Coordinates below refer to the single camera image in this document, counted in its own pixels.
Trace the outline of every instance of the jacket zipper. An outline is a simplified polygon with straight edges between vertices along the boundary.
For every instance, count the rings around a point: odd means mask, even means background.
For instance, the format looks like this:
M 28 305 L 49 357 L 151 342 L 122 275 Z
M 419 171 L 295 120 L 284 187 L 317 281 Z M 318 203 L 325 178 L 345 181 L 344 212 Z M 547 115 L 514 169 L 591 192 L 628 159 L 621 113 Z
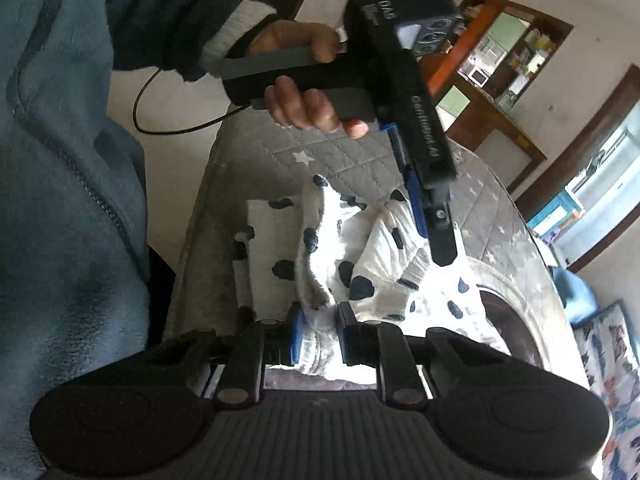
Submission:
M 144 271 L 145 267 L 142 265 L 142 262 L 129 240 L 129 235 L 127 235 L 122 219 L 116 214 L 113 208 L 111 208 L 105 198 L 89 184 L 88 179 L 81 171 L 79 164 L 77 164 L 73 158 L 47 133 L 46 126 L 27 111 L 20 96 L 20 76 L 22 75 L 22 71 L 47 41 L 61 5 L 62 0 L 44 0 L 36 20 L 36 25 L 33 28 L 33 31 L 27 41 L 27 45 L 20 56 L 20 60 L 9 79 L 6 90 L 7 102 L 12 107 L 14 117 L 20 121 L 20 124 L 24 127 L 27 133 L 56 155 L 57 158 L 62 160 L 73 172 L 89 196 L 105 213 L 107 213 L 120 234 L 120 238 L 125 245 L 127 253 L 136 266 L 136 270 L 140 278 L 143 282 L 146 282 L 147 276 Z

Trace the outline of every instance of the star pattern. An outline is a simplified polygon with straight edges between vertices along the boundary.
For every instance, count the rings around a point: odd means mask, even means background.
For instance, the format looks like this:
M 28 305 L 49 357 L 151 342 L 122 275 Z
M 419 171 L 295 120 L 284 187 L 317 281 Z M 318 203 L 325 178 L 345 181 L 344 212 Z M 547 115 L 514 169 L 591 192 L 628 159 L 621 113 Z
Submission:
M 308 166 L 312 160 L 315 160 L 314 158 L 308 156 L 305 152 L 293 152 L 293 156 L 296 159 L 296 162 L 302 162 L 302 164 L 304 164 L 305 166 Z

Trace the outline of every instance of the sleeve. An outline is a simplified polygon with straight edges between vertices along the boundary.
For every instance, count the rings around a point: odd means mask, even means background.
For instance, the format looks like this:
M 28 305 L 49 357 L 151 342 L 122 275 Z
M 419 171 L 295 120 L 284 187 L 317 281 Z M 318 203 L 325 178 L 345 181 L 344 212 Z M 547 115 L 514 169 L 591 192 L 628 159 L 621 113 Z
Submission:
M 157 66 L 185 79 L 215 67 L 271 7 L 249 0 L 106 0 L 114 69 Z M 207 45 L 207 54 L 203 47 Z

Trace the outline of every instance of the screw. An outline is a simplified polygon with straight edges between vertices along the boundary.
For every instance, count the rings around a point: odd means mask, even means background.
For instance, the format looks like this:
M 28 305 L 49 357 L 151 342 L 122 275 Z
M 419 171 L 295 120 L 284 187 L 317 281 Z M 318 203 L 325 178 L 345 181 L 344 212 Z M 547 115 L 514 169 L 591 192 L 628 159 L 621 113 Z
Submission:
M 218 393 L 218 400 L 225 404 L 242 404 L 249 394 L 241 388 L 225 388 Z

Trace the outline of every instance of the white cloth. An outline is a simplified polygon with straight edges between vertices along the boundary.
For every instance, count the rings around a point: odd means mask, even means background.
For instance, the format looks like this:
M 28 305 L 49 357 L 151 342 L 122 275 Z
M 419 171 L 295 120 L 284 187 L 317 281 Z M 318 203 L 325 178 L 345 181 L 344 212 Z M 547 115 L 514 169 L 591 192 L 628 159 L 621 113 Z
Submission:
M 434 264 L 399 190 L 386 204 L 367 204 L 315 175 L 301 196 L 249 201 L 248 221 L 236 241 L 248 238 L 248 261 L 241 267 L 249 275 L 257 319 L 284 320 L 293 301 L 305 314 L 297 370 L 329 380 L 375 382 L 372 368 L 342 363 L 335 309 L 347 300 L 359 321 L 392 322 L 415 336 L 441 326 L 509 353 L 486 319 L 458 229 L 458 257 L 447 267 Z M 246 282 L 236 277 L 237 284 Z M 248 301 L 246 292 L 238 292 Z

